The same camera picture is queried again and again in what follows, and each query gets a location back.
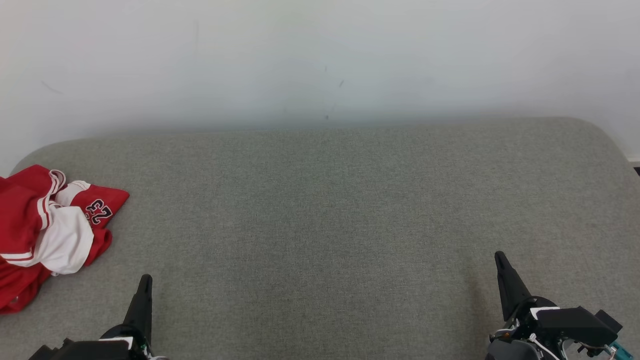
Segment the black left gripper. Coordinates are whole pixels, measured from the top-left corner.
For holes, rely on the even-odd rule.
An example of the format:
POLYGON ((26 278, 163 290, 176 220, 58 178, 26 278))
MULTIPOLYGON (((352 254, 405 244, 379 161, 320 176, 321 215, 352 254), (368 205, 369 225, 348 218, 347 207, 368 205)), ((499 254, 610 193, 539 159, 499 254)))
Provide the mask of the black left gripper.
POLYGON ((140 278, 134 296, 123 320, 102 335, 102 342, 126 342, 122 360, 151 360, 151 335, 153 330, 153 278, 144 274, 140 278))

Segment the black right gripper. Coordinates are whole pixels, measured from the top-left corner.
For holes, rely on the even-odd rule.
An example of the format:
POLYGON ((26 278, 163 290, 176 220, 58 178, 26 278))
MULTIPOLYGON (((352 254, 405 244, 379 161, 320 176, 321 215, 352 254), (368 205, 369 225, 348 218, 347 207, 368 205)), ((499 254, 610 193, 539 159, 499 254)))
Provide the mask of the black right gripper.
POLYGON ((497 270, 497 283, 505 338, 521 340, 529 338, 537 327, 537 320, 531 313, 533 308, 556 307, 557 305, 542 296, 531 296, 516 269, 511 265, 503 251, 494 253, 497 270))

